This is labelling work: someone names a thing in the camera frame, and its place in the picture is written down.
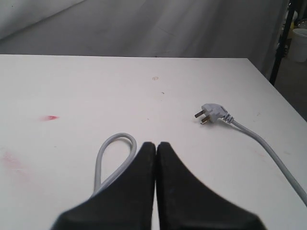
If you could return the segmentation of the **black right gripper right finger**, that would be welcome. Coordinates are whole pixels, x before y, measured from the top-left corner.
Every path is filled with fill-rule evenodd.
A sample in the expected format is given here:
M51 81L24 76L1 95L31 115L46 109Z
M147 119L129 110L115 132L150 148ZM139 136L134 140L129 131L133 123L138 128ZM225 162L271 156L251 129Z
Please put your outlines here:
M264 230L261 219L205 186L168 142L156 154L156 195L162 230Z

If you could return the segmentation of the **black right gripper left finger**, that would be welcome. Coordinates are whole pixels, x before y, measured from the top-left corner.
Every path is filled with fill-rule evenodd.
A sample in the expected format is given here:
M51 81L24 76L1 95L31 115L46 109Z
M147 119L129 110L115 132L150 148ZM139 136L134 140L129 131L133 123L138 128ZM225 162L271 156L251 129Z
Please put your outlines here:
M156 147L141 146L125 172L104 191L63 212L53 230L149 230L155 185Z

